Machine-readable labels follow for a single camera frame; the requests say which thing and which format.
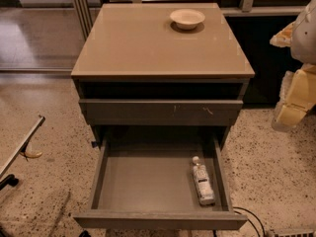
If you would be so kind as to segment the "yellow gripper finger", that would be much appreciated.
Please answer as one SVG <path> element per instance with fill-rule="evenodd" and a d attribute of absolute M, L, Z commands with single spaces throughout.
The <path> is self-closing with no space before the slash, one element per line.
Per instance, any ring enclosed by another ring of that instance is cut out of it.
<path fill-rule="evenodd" d="M 276 131 L 290 131 L 306 116 L 306 112 L 278 103 L 272 120 L 272 128 Z"/>

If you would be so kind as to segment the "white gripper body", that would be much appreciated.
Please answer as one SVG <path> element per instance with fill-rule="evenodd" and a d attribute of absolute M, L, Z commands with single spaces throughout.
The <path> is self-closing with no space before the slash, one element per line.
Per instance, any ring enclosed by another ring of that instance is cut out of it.
<path fill-rule="evenodd" d="M 308 112 L 316 105 L 316 65 L 303 64 L 295 72 L 286 71 L 279 97 L 289 107 Z"/>

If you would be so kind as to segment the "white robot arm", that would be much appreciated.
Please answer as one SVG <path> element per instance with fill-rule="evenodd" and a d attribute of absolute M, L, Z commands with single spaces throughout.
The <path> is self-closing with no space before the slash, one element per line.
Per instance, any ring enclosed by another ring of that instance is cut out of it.
<path fill-rule="evenodd" d="M 316 105 L 316 0 L 274 35 L 270 44 L 289 47 L 291 57 L 302 63 L 295 72 L 285 72 L 272 121 L 274 130 L 287 132 Z"/>

